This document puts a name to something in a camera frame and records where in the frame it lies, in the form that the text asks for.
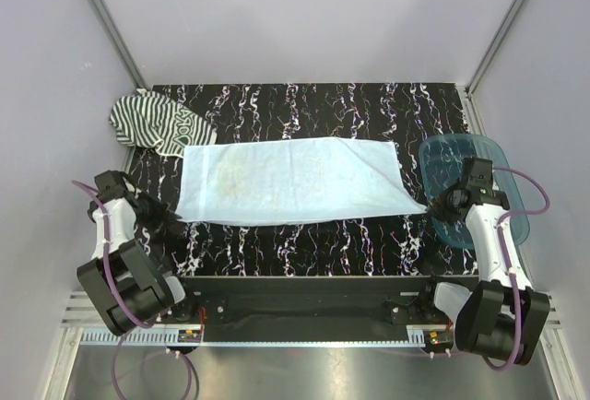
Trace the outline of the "light blue towel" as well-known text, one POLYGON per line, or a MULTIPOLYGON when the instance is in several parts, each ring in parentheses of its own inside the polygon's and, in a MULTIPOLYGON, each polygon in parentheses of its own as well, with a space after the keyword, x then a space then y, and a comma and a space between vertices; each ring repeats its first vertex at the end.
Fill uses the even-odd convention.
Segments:
POLYGON ((338 137, 187 147, 176 208, 184 222, 240 227, 425 211, 394 143, 338 137))

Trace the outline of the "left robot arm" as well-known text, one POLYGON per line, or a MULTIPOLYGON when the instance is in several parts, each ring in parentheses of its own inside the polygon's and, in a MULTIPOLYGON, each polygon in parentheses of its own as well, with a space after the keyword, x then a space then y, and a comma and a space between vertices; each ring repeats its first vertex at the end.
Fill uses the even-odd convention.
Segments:
POLYGON ((108 330, 122 336, 148 329, 166 314, 181 323, 192 321, 197 297, 187 292, 169 259, 153 258, 151 247, 136 238, 136 229, 143 227, 163 245, 180 217, 123 171, 105 171, 93 186, 72 184, 90 198, 87 214, 96 228, 94 251, 77 268, 77 280, 108 330))

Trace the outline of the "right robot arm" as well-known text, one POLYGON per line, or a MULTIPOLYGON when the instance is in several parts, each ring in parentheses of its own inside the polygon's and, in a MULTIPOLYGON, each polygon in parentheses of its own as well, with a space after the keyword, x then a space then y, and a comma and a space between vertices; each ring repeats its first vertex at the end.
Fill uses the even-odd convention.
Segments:
POLYGON ((474 289, 439 280, 419 299, 421 317, 454 324, 459 350, 478 355, 495 371, 528 364, 549 318, 549 296, 534 290, 517 256, 506 194, 456 183, 429 203, 448 223, 463 221, 478 259, 474 289))

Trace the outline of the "black marbled table mat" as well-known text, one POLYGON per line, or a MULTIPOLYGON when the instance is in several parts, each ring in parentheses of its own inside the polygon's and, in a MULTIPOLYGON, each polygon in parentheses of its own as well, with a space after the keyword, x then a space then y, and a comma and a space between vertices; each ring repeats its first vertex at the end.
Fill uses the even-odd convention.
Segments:
MULTIPOLYGON (((453 83, 158 85, 204 118, 221 144, 307 137, 391 141, 402 179, 425 198, 419 145, 465 133, 465 91, 453 83)), ((178 224, 171 259, 183 276, 473 275, 475 254, 444 244, 423 216, 237 228, 178 224)))

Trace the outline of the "green white striped towel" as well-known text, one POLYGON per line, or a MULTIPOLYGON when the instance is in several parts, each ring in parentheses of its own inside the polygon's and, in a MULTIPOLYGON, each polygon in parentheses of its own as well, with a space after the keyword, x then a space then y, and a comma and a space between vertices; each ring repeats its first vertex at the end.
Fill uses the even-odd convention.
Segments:
POLYGON ((119 143, 182 158, 184 149, 214 145, 217 133, 204 118, 156 91, 139 88, 118 99, 109 123, 119 143))

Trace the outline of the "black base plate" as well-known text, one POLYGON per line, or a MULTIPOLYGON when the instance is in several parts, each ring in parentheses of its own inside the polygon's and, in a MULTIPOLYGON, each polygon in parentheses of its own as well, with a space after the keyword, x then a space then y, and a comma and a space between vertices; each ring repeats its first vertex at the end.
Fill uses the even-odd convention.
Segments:
POLYGON ((207 340, 385 340, 398 326, 451 321, 434 307, 436 276, 200 276, 166 324, 205 327, 207 340))

